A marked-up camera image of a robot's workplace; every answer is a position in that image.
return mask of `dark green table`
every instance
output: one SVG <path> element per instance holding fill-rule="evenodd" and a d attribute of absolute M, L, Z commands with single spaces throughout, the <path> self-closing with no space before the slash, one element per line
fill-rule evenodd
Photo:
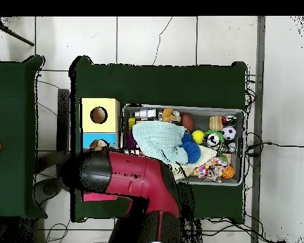
<path fill-rule="evenodd" d="M 71 95 L 75 98 L 75 143 L 79 145 L 79 98 L 115 98 L 127 103 L 245 109 L 245 73 L 242 62 L 232 66 L 94 65 L 78 57 L 71 65 Z M 230 217 L 243 221 L 243 184 L 237 187 L 192 185 L 195 218 Z M 121 217 L 129 201 L 82 202 L 75 196 L 76 219 Z"/>
<path fill-rule="evenodd" d="M 0 216 L 43 218 L 33 201 L 36 118 L 34 82 L 44 58 L 0 62 Z"/>

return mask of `plush toy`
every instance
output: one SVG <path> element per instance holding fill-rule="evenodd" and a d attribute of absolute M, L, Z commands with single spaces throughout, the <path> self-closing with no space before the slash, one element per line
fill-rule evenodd
<path fill-rule="evenodd" d="M 194 128 L 194 118 L 187 113 L 181 114 L 181 125 L 184 126 L 189 132 L 192 132 Z"/>
<path fill-rule="evenodd" d="M 195 130 L 192 135 L 195 143 L 201 144 L 203 142 L 204 132 L 202 132 L 201 130 Z"/>
<path fill-rule="evenodd" d="M 224 127 L 222 135 L 225 140 L 233 140 L 236 136 L 236 129 L 233 127 Z"/>
<path fill-rule="evenodd" d="M 216 130 L 208 130 L 205 132 L 205 136 L 203 139 L 203 145 L 214 150 L 219 150 L 222 148 L 222 144 L 224 143 L 223 135 Z"/>
<path fill-rule="evenodd" d="M 163 121 L 163 122 L 169 122 L 169 123 L 178 122 L 179 124 L 181 122 L 180 113 L 178 111 L 174 111 L 173 108 L 163 109 L 162 116 L 160 116 L 160 114 L 159 114 L 158 118 L 159 118 L 159 120 L 160 120 L 160 118 L 162 118 L 161 121 Z"/>
<path fill-rule="evenodd" d="M 196 163 L 201 156 L 201 152 L 199 146 L 195 143 L 193 136 L 190 133 L 185 133 L 181 142 L 182 147 L 188 155 L 188 164 Z"/>
<path fill-rule="evenodd" d="M 127 146 L 128 148 L 131 148 L 131 149 L 136 148 L 136 146 L 137 146 L 137 143 L 136 143 L 136 141 L 134 140 L 132 134 L 128 134 L 128 135 L 126 136 L 126 146 Z"/>
<path fill-rule="evenodd" d="M 222 170 L 222 178 L 231 179 L 235 174 L 234 168 L 229 165 L 226 170 Z"/>

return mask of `orange ball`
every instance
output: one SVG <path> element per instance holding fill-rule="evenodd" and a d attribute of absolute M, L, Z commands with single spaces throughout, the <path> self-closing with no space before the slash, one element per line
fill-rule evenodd
<path fill-rule="evenodd" d="M 222 170 L 222 178 L 231 179 L 235 174 L 234 168 L 229 165 L 226 170 Z"/>

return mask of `tennis ball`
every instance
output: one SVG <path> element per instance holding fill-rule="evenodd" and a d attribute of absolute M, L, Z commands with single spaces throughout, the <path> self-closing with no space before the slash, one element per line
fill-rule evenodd
<path fill-rule="evenodd" d="M 195 143 L 201 144 L 203 142 L 204 132 L 201 130 L 195 130 L 191 135 L 193 136 Z"/>

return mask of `stuffed toy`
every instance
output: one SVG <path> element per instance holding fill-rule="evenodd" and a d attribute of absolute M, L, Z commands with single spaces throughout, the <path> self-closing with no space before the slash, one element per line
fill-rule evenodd
<path fill-rule="evenodd" d="M 162 111 L 162 116 L 159 117 L 159 120 L 163 122 L 176 123 L 180 124 L 181 117 L 178 111 L 174 111 L 173 108 L 165 108 Z"/>

